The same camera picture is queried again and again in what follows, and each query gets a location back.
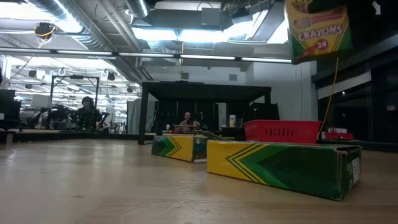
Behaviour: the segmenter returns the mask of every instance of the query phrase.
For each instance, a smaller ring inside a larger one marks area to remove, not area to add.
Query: wall
[[[246,84],[271,87],[271,103],[278,104],[281,119],[317,120],[317,92],[311,83],[311,74],[316,73],[316,69],[315,62],[254,63],[253,71],[248,69],[246,73]]]
[[[146,70],[156,81],[179,81],[181,80],[181,67],[146,66]],[[220,85],[244,85],[245,73],[240,68],[211,67],[183,67],[184,72],[189,73],[189,82],[203,82],[207,84]],[[237,81],[229,81],[229,74],[237,74]]]

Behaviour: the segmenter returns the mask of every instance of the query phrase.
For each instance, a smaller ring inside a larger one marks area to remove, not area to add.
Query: red plastic crate
[[[247,141],[316,143],[321,121],[254,120],[244,124]]]

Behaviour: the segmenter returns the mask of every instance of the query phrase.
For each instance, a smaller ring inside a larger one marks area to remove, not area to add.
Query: overhead beam
[[[43,57],[64,57],[68,55],[84,55],[86,57],[147,57],[147,58],[176,58],[176,59],[202,59],[222,60],[234,62],[265,62],[265,63],[292,63],[286,58],[264,58],[264,57],[240,57],[240,56],[217,56],[217,55],[190,55],[190,54],[157,54],[142,52],[95,52],[87,50],[56,50],[56,49],[23,49],[12,47],[0,47],[0,53],[6,55],[43,55]]]

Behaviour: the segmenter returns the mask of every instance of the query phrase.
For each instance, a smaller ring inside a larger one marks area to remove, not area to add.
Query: ceiling light
[[[172,54],[152,54],[152,53],[119,53],[120,56],[128,57],[158,57],[158,58],[174,58]]]
[[[246,7],[239,8],[231,17],[234,24],[253,20],[249,10],[246,9]]]
[[[274,34],[267,41],[268,44],[284,44],[287,42],[287,29],[289,28],[289,22],[285,19],[278,28],[276,28]]]
[[[31,4],[0,2],[0,18],[49,21],[51,16]]]
[[[38,94],[38,95],[45,95],[45,96],[49,96],[50,93],[44,93],[41,91],[16,91],[15,94],[19,94],[19,95],[31,95],[31,94]],[[80,97],[84,97],[84,96],[89,96],[91,98],[95,98],[94,94],[87,94],[87,93],[53,93],[53,96],[80,96]],[[98,99],[105,99],[104,94],[98,94]],[[109,97],[115,97],[115,98],[123,98],[123,99],[136,99],[138,98],[137,95],[132,95],[132,94],[126,94],[126,95],[108,95]]]
[[[243,62],[270,62],[270,63],[292,63],[289,59],[279,59],[279,58],[250,58],[243,57]]]
[[[253,25],[250,27],[250,30],[246,34],[246,40],[252,38],[254,34],[256,34],[257,30],[260,28],[262,22],[266,18],[268,14],[268,10],[264,10],[253,15]]]
[[[68,85],[67,86],[68,90],[74,90],[74,91],[79,91],[80,88],[78,86],[75,85]]]
[[[23,48],[12,48],[12,47],[0,47],[0,52],[23,52],[23,53],[37,53],[37,54],[49,54],[50,50],[44,49],[23,49]]]
[[[211,56],[211,55],[181,55],[181,58],[212,59],[212,60],[235,60],[235,57],[229,57],[229,56]]]
[[[240,37],[242,35],[246,35],[252,26],[253,21],[240,22],[238,24],[232,25],[228,29],[225,29],[223,33],[227,37]]]
[[[171,29],[132,28],[132,31],[138,39],[142,40],[177,40],[177,35]]]
[[[114,72],[108,72],[108,80],[109,81],[114,81],[115,80]]]
[[[63,80],[63,79],[60,79],[60,78],[55,78],[54,81],[56,81],[56,82],[61,82],[61,83],[66,84],[66,85],[69,85],[69,84],[70,84],[69,82],[67,82],[67,81],[65,81],[65,80]]]
[[[95,52],[88,50],[58,50],[59,54],[74,54],[74,55],[112,55],[112,52]]]
[[[222,31],[211,30],[183,30],[179,40],[185,42],[208,42],[218,43],[228,40],[228,36],[224,35]]]

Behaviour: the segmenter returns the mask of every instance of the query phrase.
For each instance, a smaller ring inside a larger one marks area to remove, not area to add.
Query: person
[[[101,121],[101,113],[94,107],[94,100],[86,96],[81,101],[83,107],[76,112],[78,126],[80,129],[96,129],[96,122]]]
[[[178,131],[181,133],[192,133],[193,130],[200,126],[200,123],[198,121],[192,120],[191,113],[186,112],[184,115],[184,120],[180,123],[180,125],[181,126],[178,127]]]

